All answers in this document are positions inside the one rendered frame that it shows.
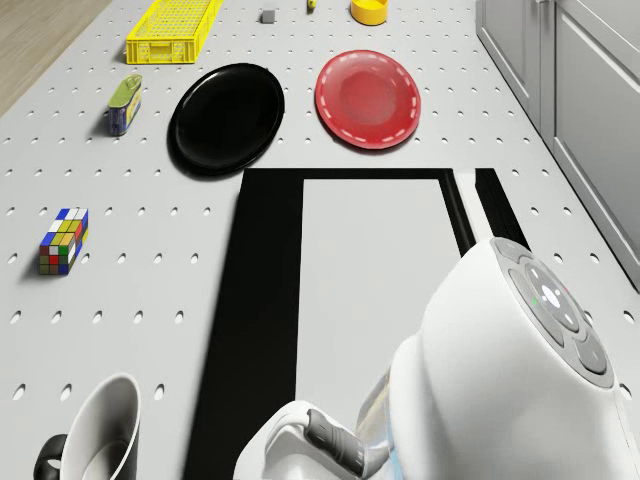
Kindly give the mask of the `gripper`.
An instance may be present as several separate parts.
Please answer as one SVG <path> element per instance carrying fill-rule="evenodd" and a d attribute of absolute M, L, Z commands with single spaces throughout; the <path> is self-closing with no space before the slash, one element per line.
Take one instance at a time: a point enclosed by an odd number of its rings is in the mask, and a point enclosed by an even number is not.
<path fill-rule="evenodd" d="M 352 431 L 320 407 L 294 400 L 277 410 L 255 433 L 237 458 L 233 480 L 364 480 L 346 470 L 324 450 L 310 444 L 304 427 L 285 416 L 321 412 L 336 427 Z"/>

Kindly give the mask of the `puzzle cube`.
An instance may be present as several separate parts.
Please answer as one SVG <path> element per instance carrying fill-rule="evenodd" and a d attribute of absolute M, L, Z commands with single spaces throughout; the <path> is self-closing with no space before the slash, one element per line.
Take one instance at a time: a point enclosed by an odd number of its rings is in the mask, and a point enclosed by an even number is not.
<path fill-rule="evenodd" d="M 87 238 L 89 210 L 61 209 L 38 251 L 40 275 L 67 275 L 79 256 Z"/>

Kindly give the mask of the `black plate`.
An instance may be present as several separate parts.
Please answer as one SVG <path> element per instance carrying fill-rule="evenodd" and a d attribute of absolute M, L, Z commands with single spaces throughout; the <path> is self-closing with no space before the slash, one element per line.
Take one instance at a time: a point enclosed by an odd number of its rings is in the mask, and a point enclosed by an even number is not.
<path fill-rule="evenodd" d="M 188 173 L 225 176 L 269 148 L 284 113 L 284 92 L 273 73 L 252 63 L 224 65 L 198 79 L 178 102 L 168 150 Z"/>

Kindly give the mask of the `red plate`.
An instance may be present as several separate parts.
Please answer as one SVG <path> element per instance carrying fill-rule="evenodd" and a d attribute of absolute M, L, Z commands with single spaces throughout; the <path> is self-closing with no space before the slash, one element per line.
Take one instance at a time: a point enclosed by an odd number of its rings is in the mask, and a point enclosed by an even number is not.
<path fill-rule="evenodd" d="M 351 50 L 331 58 L 315 85 L 315 105 L 324 125 L 359 148 L 395 147 L 416 130 L 421 98 L 408 71 L 371 50 Z"/>

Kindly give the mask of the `flat-sided can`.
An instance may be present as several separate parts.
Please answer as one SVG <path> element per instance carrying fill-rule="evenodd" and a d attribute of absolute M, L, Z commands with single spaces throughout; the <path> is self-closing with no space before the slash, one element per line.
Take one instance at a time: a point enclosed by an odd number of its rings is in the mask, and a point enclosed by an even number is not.
<path fill-rule="evenodd" d="M 129 129 L 141 104 L 140 74 L 131 74 L 123 79 L 108 102 L 109 131 L 112 136 L 121 136 Z"/>

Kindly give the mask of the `yellow basket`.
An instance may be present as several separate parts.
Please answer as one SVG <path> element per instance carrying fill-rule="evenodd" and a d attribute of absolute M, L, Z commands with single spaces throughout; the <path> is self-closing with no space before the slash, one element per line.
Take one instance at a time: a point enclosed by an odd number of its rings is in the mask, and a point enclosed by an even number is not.
<path fill-rule="evenodd" d="M 128 64 L 194 63 L 224 0 L 154 0 L 126 38 Z"/>

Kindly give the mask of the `yellow bowl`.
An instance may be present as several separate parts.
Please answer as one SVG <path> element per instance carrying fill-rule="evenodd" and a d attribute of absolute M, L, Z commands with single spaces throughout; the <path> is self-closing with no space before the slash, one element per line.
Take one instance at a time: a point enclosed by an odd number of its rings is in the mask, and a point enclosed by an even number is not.
<path fill-rule="evenodd" d="M 363 25 L 381 25 L 388 17 L 388 0 L 350 0 L 350 13 Z"/>

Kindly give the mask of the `grey cupboard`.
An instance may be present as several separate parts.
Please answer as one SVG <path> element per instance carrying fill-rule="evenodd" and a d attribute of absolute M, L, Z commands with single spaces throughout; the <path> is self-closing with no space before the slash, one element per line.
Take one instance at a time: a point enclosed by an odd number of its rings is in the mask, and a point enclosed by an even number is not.
<path fill-rule="evenodd" d="M 475 0 L 476 33 L 640 293 L 640 0 Z"/>

